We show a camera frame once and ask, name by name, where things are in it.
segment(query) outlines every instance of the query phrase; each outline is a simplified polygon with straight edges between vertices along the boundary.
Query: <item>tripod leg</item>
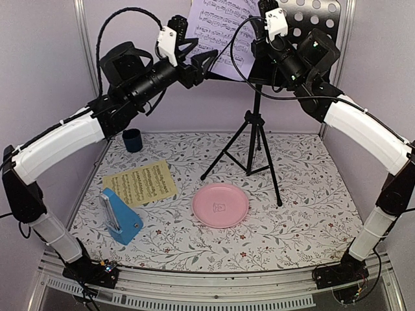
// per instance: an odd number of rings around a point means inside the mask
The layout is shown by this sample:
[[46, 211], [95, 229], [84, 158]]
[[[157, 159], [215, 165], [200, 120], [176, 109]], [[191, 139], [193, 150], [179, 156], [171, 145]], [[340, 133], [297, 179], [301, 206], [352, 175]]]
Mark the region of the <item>tripod leg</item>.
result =
[[228, 151], [230, 146], [237, 140], [238, 136], [243, 132], [243, 130], [248, 126], [248, 122], [245, 121], [244, 124], [239, 128], [238, 132], [235, 133], [235, 135], [232, 137], [232, 139], [228, 142], [228, 144], [223, 148], [223, 150], [220, 152], [220, 154], [216, 157], [214, 162], [210, 165], [210, 167], [204, 172], [204, 174], [200, 177], [201, 180], [205, 180], [208, 174], [213, 170], [215, 165], [219, 162], [219, 160], [223, 157], [225, 152]]
[[265, 154], [267, 155], [268, 165], [270, 166], [272, 182], [274, 183], [275, 193], [277, 194], [277, 204], [278, 206], [282, 206], [283, 202], [281, 200], [281, 196], [279, 195], [278, 184], [277, 184], [277, 177], [275, 176], [274, 165], [272, 164], [272, 158], [270, 149], [268, 147], [267, 138], [265, 137], [265, 131], [262, 126], [259, 126], [259, 130], [261, 131], [262, 142], [264, 144]]
[[257, 139], [258, 139], [257, 150], [261, 151], [261, 132], [259, 131], [259, 127], [257, 128]]
[[249, 143], [248, 162], [246, 164], [246, 174], [249, 175], [252, 171], [252, 162], [254, 161], [255, 142], [257, 139], [258, 124], [253, 123], [251, 129], [251, 140]]

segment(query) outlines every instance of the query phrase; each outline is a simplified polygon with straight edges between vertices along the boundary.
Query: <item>blue object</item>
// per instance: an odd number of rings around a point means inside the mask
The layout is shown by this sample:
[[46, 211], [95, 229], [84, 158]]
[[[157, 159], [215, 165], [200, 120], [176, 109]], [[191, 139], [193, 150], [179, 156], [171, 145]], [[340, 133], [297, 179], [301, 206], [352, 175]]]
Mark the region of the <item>blue object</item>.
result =
[[143, 228], [143, 221], [113, 190], [105, 188], [99, 198], [105, 209], [108, 231], [118, 243], [127, 245]]
[[137, 128], [125, 130], [123, 132], [123, 141], [128, 152], [134, 153], [143, 149], [141, 132]]

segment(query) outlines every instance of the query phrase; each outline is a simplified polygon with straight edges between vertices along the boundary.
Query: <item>black tripod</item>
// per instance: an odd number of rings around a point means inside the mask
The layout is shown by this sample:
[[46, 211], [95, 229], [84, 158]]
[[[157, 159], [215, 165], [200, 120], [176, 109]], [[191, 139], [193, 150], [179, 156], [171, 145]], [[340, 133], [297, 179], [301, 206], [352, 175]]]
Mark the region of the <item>black tripod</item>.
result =
[[[255, 88], [257, 90], [261, 91], [262, 90], [262, 85], [256, 84]], [[275, 177], [275, 171], [274, 171], [274, 165], [272, 164], [270, 149], [268, 147], [267, 138], [265, 137], [265, 131], [264, 131], [265, 121], [264, 121], [264, 119], [262, 119], [261, 114], [259, 113], [260, 104], [261, 104], [261, 94], [259, 94], [258, 92], [255, 92], [254, 112], [252, 113], [250, 110], [248, 110], [245, 113], [245, 122], [244, 122], [244, 124], [242, 124], [242, 126], [239, 128], [239, 130], [235, 133], [235, 135], [232, 137], [232, 139], [229, 141], [229, 143], [220, 152], [220, 154], [217, 156], [217, 158], [214, 160], [214, 162], [211, 164], [211, 166], [207, 169], [207, 171], [200, 177], [200, 179], [205, 180], [206, 176], [208, 176], [208, 174], [211, 172], [211, 170], [213, 170], [213, 168], [219, 162], [219, 160], [222, 158], [222, 156], [224, 154], [226, 154], [233, 162], [235, 162], [239, 167], [241, 167], [246, 172], [247, 176], [251, 176], [252, 174], [262, 172], [263, 170], [270, 169], [271, 176], [272, 176], [272, 182], [274, 183], [275, 193], [277, 195], [277, 204], [278, 204], [278, 206], [282, 206], [283, 202], [281, 201], [281, 196], [279, 196], [277, 178]], [[228, 152], [228, 149], [237, 140], [237, 138], [240, 136], [240, 134], [243, 132], [243, 130], [248, 126], [248, 124], [252, 125], [252, 129], [251, 129], [251, 138], [250, 138], [250, 144], [249, 144], [248, 163], [246, 164], [246, 167], [244, 167], [238, 160], [236, 160], [236, 158], [234, 158]], [[265, 166], [265, 167], [261, 167], [257, 170], [252, 170], [252, 162], [254, 160], [255, 140], [258, 140], [257, 149], [261, 150], [261, 138], [262, 138], [262, 142], [264, 144], [265, 154], [267, 155], [268, 165]]]

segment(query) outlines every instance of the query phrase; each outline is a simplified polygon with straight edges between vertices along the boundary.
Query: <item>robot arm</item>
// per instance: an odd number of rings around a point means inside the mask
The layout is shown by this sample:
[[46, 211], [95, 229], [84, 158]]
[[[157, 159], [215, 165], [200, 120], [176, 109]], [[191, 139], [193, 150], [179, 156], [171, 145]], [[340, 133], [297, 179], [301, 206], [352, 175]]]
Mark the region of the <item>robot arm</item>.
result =
[[[171, 84], [179, 81], [189, 89], [204, 80], [217, 51], [196, 55], [190, 64], [185, 63], [198, 44], [197, 39], [184, 38], [186, 29], [187, 21], [181, 16], [174, 16], [163, 27], [158, 36], [161, 59], [154, 64], [150, 53], [136, 49], [131, 42], [113, 48], [100, 60], [110, 83], [107, 95], [28, 146], [9, 146], [4, 151], [2, 179], [13, 216], [56, 250], [67, 266], [66, 277], [113, 288], [118, 271], [111, 263], [95, 264], [89, 259], [82, 243], [43, 204], [36, 180], [67, 156], [123, 131], [139, 112], [145, 112], [150, 99], [163, 95]], [[150, 58], [149, 63], [144, 65], [141, 57]]]
[[304, 112], [359, 143], [389, 173], [375, 209], [340, 264], [316, 269], [319, 288], [354, 281], [367, 274], [364, 260], [408, 207], [415, 188], [415, 148], [323, 78], [340, 56], [326, 34], [314, 29], [295, 49], [285, 37], [287, 22], [277, 2], [260, 0], [259, 9], [266, 24], [253, 25], [257, 34], [252, 44], [254, 56], [271, 58]]

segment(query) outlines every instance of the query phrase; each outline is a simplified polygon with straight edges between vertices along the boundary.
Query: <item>white wall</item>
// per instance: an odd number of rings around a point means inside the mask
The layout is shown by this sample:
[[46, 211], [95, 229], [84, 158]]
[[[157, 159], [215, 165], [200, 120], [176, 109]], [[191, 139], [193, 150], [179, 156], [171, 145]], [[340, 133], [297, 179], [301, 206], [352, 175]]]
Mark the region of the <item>white wall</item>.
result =
[[[340, 88], [409, 140], [415, 139], [415, 2], [357, 1]], [[366, 219], [386, 171], [356, 143], [329, 130], [326, 145]], [[404, 214], [385, 240], [408, 310], [415, 310], [415, 214]]]
[[[145, 8], [166, 25], [176, 14], [187, 17], [190, 0], [85, 1], [89, 37], [94, 53], [102, 23], [111, 13], [125, 6]], [[149, 17], [137, 12], [121, 14], [106, 28], [101, 57], [124, 41], [133, 41], [137, 48], [152, 52], [157, 35], [157, 25]], [[139, 116], [132, 121], [132, 126], [143, 131], [235, 131], [243, 123], [245, 111], [252, 109], [253, 102], [254, 91], [242, 83], [210, 80], [189, 91], [177, 83], [167, 90], [164, 100], [151, 117]], [[320, 128], [295, 101], [276, 102], [264, 98], [261, 111], [267, 122], [267, 130], [318, 133]]]
[[[72, 0], [0, 2], [0, 150], [24, 143], [93, 99]], [[67, 158], [40, 178], [46, 204], [66, 221], [102, 145]], [[9, 213], [0, 186], [0, 214]], [[43, 253], [35, 234], [0, 220], [0, 310], [27, 308]]]

